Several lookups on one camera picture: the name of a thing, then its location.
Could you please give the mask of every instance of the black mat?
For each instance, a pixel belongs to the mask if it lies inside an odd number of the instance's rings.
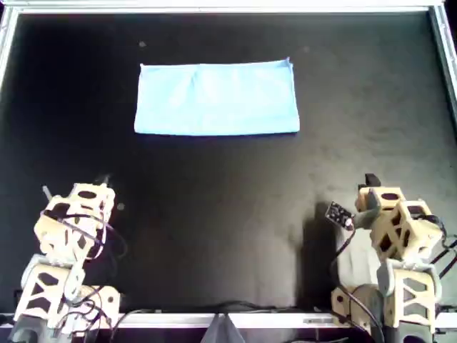
[[[287,56],[299,134],[134,133],[140,63]],[[352,207],[363,173],[457,219],[445,94],[425,14],[20,18],[0,108],[0,310],[38,252],[41,185],[65,195],[106,173],[130,245],[112,283],[132,306],[328,305],[334,232],[321,212]],[[108,268],[92,264],[87,281]]]

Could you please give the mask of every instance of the blue cloth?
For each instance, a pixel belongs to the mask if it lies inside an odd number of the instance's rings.
[[[299,129],[288,59],[250,64],[141,65],[135,132],[227,136]]]

